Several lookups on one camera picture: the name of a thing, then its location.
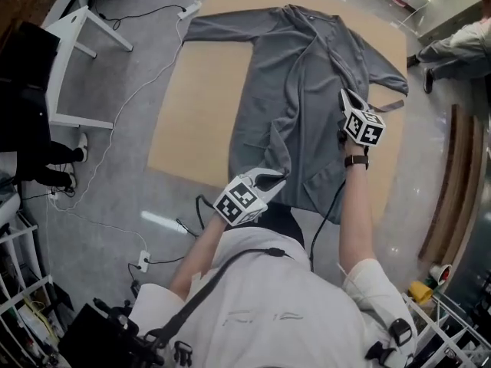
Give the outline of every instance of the brown cardboard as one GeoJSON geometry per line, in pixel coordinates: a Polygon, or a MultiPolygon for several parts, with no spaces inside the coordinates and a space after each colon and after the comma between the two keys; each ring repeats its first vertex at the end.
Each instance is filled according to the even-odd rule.
{"type": "MultiPolygon", "coordinates": [[[[205,0],[200,15],[287,4],[340,15],[344,23],[406,74],[406,38],[387,22],[338,0],[205,0]]],[[[228,182],[229,142],[252,46],[239,42],[186,42],[170,79],[153,134],[148,166],[211,186],[228,182]]],[[[369,101],[383,106],[404,96],[371,85],[369,101]]],[[[395,174],[405,108],[385,113],[387,132],[370,152],[374,221],[384,214],[395,174]]]]}

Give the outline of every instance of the gray floor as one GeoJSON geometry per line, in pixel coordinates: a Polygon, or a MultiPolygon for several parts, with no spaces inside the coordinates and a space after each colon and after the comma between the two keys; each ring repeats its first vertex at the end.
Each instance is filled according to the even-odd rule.
{"type": "MultiPolygon", "coordinates": [[[[147,12],[166,4],[189,5],[195,0],[110,0],[99,4],[107,17],[147,12]]],[[[365,11],[398,23],[408,13],[390,7],[387,0],[343,0],[365,11]]],[[[74,52],[65,78],[60,108],[79,116],[113,120],[121,104],[142,84],[153,79],[161,67],[171,62],[179,39],[174,25],[176,8],[169,8],[140,19],[123,21],[119,32],[134,44],[134,51],[122,51],[92,28],[84,30],[81,41],[98,52],[97,59],[74,52]]],[[[189,20],[181,23],[182,33],[189,20]]],[[[407,51],[420,47],[412,31],[407,33],[407,51]]],[[[199,229],[194,198],[200,193],[209,199],[216,189],[166,176],[147,168],[147,156],[163,95],[172,74],[164,72],[125,107],[114,132],[113,146],[97,170],[83,201],[74,210],[95,222],[138,231],[147,241],[153,260],[178,258],[186,253],[193,237],[182,235],[145,221],[142,211],[174,219],[199,229]]],[[[426,236],[443,177],[447,114],[450,105],[472,104],[471,85],[442,80],[427,96],[421,87],[421,69],[408,77],[410,93],[406,101],[404,139],[386,214],[376,228],[376,252],[390,279],[402,290],[420,273],[417,253],[426,236]]],[[[89,160],[77,164],[77,199],[87,187],[95,166],[109,143],[107,130],[87,130],[89,160]]],[[[78,130],[53,127],[54,140],[76,144],[78,130]]],[[[27,184],[26,195],[44,192],[35,182],[27,184]]],[[[63,197],[58,206],[67,208],[75,199],[63,197]]],[[[28,207],[39,224],[39,238],[46,267],[56,282],[80,309],[93,297],[109,305],[130,297],[127,263],[136,263],[143,249],[137,235],[93,225],[66,212],[58,212],[45,198],[32,199],[28,207]]],[[[306,245],[321,222],[312,213],[295,211],[306,245]]],[[[316,271],[339,284],[338,227],[326,225],[316,245],[316,271]]],[[[136,274],[141,281],[166,285],[177,264],[150,266],[147,274],[136,274]]]]}

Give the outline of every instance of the wristwatch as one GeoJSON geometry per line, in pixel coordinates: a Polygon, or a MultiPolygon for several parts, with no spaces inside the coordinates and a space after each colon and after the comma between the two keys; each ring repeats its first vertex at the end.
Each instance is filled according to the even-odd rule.
{"type": "Polygon", "coordinates": [[[344,158],[344,166],[346,168],[357,163],[363,163],[368,169],[368,156],[347,156],[344,158]]]}

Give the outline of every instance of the gray pants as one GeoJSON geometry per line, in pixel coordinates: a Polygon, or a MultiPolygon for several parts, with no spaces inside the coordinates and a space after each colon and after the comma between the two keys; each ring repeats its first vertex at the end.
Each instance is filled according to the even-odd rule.
{"type": "Polygon", "coordinates": [[[432,42],[416,54],[423,63],[437,63],[431,68],[435,79],[468,80],[491,73],[489,58],[481,41],[473,31],[469,31],[472,26],[466,26],[444,40],[432,42]]]}

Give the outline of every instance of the table leg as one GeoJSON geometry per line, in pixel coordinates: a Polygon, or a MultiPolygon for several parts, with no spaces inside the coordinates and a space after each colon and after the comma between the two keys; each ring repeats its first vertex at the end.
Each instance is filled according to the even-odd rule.
{"type": "Polygon", "coordinates": [[[96,128],[107,128],[109,130],[112,130],[114,128],[114,124],[108,123],[107,121],[84,119],[83,117],[68,116],[66,114],[59,114],[59,113],[56,113],[51,118],[50,123],[70,126],[70,127],[86,126],[86,127],[96,127],[96,128]]]}
{"type": "Polygon", "coordinates": [[[87,48],[85,45],[82,45],[80,42],[75,42],[75,48],[78,49],[80,52],[84,52],[85,54],[88,54],[92,58],[97,57],[96,52],[94,52],[92,49],[87,48]]]}
{"type": "Polygon", "coordinates": [[[121,37],[117,32],[115,32],[112,28],[106,25],[102,19],[98,18],[92,12],[87,10],[87,19],[90,19],[93,23],[97,25],[104,33],[113,38],[119,45],[121,45],[124,49],[131,52],[133,50],[133,45],[126,41],[123,37],[121,37]]]}

